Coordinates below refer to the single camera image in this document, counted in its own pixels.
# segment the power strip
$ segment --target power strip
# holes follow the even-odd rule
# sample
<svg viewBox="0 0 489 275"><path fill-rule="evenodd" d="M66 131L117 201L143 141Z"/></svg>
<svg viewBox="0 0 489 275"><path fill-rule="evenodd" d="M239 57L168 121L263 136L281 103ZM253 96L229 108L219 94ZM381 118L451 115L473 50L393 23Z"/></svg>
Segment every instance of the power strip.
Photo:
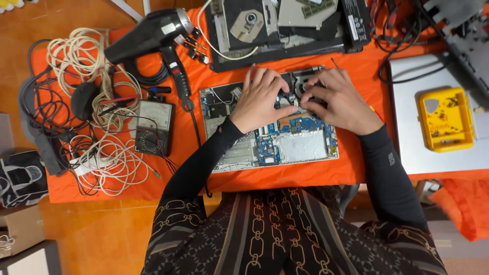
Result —
<svg viewBox="0 0 489 275"><path fill-rule="evenodd" d="M70 160L69 163L73 165L77 165L78 159ZM114 161L110 157L100 158L97 161L95 160L95 156L91 156L88 162L79 164L78 167L75 168L74 172L79 177L90 173L94 169L102 169L112 164L114 164Z"/></svg>

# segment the person's left hand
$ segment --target person's left hand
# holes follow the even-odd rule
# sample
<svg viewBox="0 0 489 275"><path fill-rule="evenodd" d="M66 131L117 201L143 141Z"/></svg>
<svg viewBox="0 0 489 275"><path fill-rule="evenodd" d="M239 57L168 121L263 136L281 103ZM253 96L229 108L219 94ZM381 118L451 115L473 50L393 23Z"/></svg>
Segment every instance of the person's left hand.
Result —
<svg viewBox="0 0 489 275"><path fill-rule="evenodd" d="M253 64L244 77L243 90L236 108L229 116L231 121L246 134L265 125L276 122L298 110L297 106L287 106L276 110L273 106L278 92L289 92L288 83L274 70L257 68L253 81Z"/></svg>

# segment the black hair dryer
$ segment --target black hair dryer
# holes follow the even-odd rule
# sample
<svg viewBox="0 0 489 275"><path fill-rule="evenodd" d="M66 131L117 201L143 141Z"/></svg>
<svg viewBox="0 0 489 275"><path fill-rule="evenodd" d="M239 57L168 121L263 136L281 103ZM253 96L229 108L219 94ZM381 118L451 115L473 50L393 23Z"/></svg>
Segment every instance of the black hair dryer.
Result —
<svg viewBox="0 0 489 275"><path fill-rule="evenodd" d="M104 50L105 57L116 65L148 53L161 52L170 69L178 97L183 107L188 103L190 85L187 73L178 58L175 47L185 42L194 26L184 9L164 9L149 13L136 27Z"/></svg>

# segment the black arm sleeve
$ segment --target black arm sleeve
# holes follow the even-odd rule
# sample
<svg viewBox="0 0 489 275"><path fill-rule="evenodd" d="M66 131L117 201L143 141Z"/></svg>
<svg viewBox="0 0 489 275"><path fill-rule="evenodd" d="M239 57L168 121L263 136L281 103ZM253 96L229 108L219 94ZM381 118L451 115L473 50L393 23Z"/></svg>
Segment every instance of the black arm sleeve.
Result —
<svg viewBox="0 0 489 275"><path fill-rule="evenodd" d="M426 225L416 192L404 170L384 124L359 136L370 200L381 221L399 225Z"/></svg>
<svg viewBox="0 0 489 275"><path fill-rule="evenodd" d="M195 151L168 181L163 199L193 199L204 187L219 159L244 134L226 118L201 148Z"/></svg>

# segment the cardboard box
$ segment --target cardboard box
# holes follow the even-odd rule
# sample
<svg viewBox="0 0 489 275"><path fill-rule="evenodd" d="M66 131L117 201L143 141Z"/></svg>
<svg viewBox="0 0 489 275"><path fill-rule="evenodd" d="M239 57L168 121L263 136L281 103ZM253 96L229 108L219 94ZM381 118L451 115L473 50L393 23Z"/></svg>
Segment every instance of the cardboard box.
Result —
<svg viewBox="0 0 489 275"><path fill-rule="evenodd" d="M8 235L14 244L5 246L6 238L0 240L0 258L20 253L44 241L43 220L39 206L19 206L0 209L0 236Z"/></svg>

